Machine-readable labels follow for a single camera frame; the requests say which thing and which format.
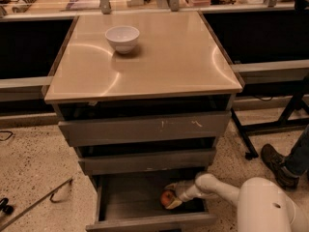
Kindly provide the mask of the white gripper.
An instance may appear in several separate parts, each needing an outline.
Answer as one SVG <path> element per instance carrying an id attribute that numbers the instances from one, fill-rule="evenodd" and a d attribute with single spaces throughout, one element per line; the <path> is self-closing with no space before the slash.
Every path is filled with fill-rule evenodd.
<path id="1" fill-rule="evenodd" d="M 173 210 L 182 205 L 183 202 L 188 202 L 195 197 L 197 188 L 193 180 L 179 181 L 167 185 L 164 190 L 172 190 L 176 192 L 177 197 L 168 196 L 164 207 L 167 210 Z"/>

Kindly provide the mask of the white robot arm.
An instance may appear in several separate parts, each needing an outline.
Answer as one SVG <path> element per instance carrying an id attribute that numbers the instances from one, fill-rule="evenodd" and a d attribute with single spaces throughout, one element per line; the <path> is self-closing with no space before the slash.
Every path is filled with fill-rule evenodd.
<path id="1" fill-rule="evenodd" d="M 214 195 L 237 208 L 238 232 L 309 232 L 308 218 L 301 208 L 284 190 L 260 177 L 248 179 L 236 188 L 200 172 L 192 180 L 166 186 L 160 203 L 172 210 L 194 198 Z"/>

